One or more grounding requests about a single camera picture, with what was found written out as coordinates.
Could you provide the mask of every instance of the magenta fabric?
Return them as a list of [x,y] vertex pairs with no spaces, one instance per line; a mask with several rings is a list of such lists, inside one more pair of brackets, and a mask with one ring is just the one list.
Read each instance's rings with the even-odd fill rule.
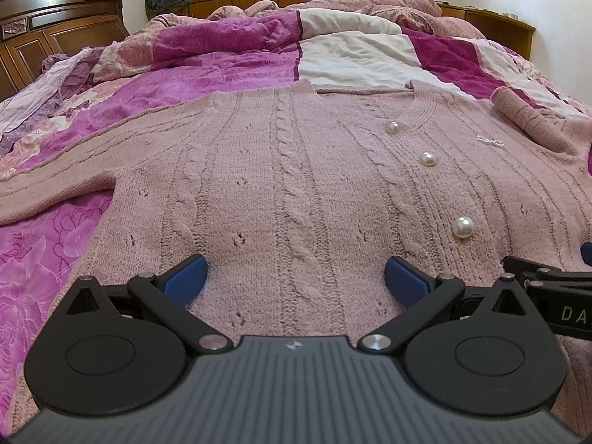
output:
[[175,105],[212,91],[272,87],[296,80],[299,51],[296,45],[283,53],[249,52],[208,54],[191,57],[164,68],[144,73],[104,102],[81,112],[67,130],[48,135],[38,155],[19,168],[26,169],[47,160],[70,143],[97,130],[149,109]]
[[[427,35],[408,28],[402,30],[411,40],[421,67],[438,79],[453,83],[477,99],[490,99],[497,88],[507,87],[503,80],[481,68],[477,49],[470,41]],[[533,108],[544,108],[523,90],[512,90]]]
[[0,228],[2,433],[20,366],[111,197],[112,192],[84,195]]
[[298,43],[301,37],[298,13],[294,11],[171,26],[161,30],[153,42],[152,70],[212,52],[279,51]]

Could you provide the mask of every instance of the blanket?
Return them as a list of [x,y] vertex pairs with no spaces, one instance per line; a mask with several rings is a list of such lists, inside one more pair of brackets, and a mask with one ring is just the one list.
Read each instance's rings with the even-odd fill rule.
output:
[[[0,159],[0,174],[10,179],[77,140],[149,108],[176,105],[212,91],[302,79],[404,88],[415,78],[474,100],[488,99],[496,88],[508,86],[533,107],[543,106],[566,117],[592,115],[589,107],[562,94],[534,66],[498,44],[406,28],[401,25],[408,18],[401,20],[400,10],[391,21],[364,14],[371,13],[362,10],[369,4],[348,3],[350,12],[268,8],[258,17],[177,18],[170,25],[153,25],[105,49],[92,73],[100,83],[63,102],[55,115],[20,139]],[[0,265],[4,263],[4,272],[11,275],[10,285],[2,287],[0,307],[0,320],[6,323],[0,368],[2,419],[8,415],[26,351],[86,249],[111,195],[101,191],[90,200],[56,205],[37,217],[0,228]],[[44,244],[33,249],[39,241]],[[34,258],[26,259],[33,250]],[[47,290],[33,288],[33,282],[48,276],[55,284]],[[582,428],[587,425],[586,420],[579,422]]]

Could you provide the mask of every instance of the wooden headboard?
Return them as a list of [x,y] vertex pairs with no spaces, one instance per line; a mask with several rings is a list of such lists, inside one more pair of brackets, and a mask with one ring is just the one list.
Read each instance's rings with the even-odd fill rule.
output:
[[35,81],[49,55],[123,40],[122,0],[0,0],[0,102]]

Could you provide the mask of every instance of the pearl button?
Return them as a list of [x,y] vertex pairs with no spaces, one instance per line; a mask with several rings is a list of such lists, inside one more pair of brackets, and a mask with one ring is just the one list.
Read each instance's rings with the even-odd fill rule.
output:
[[419,157],[419,162],[424,167],[433,167],[436,164],[436,157],[430,152],[424,152]]
[[469,217],[459,217],[452,224],[452,233],[457,238],[469,238],[475,231],[475,224]]
[[394,135],[399,131],[399,124],[397,122],[391,122],[387,126],[387,134]]

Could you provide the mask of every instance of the pink sweater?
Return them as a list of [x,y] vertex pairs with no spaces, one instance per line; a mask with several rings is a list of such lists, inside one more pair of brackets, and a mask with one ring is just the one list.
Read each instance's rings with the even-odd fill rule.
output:
[[[491,285],[506,255],[584,270],[590,120],[546,118],[507,88],[492,105],[412,87],[317,93],[301,81],[147,111],[14,175],[0,224],[115,188],[69,283],[122,283],[201,252],[208,282],[191,311],[234,339],[355,342],[400,310],[384,285],[390,255],[468,285]],[[420,164],[425,151],[435,166]],[[475,231],[459,240],[463,215]],[[590,345],[562,343],[571,367],[555,411],[590,430]],[[21,379],[13,428],[35,410]]]

